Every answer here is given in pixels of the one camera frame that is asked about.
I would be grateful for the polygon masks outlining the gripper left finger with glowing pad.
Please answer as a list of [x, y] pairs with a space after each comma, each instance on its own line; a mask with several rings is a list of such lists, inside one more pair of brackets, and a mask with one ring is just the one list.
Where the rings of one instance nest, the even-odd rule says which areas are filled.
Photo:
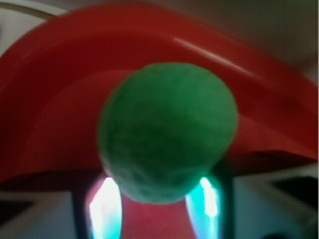
[[78, 239], [119, 239], [123, 224], [120, 189], [103, 171], [79, 171], [72, 190]]

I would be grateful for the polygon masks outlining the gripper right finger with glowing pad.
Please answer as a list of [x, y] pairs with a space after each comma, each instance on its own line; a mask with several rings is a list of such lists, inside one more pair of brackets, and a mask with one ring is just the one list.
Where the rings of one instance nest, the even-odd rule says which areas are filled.
[[234, 238], [233, 182], [224, 160], [200, 178], [185, 204], [197, 239]]

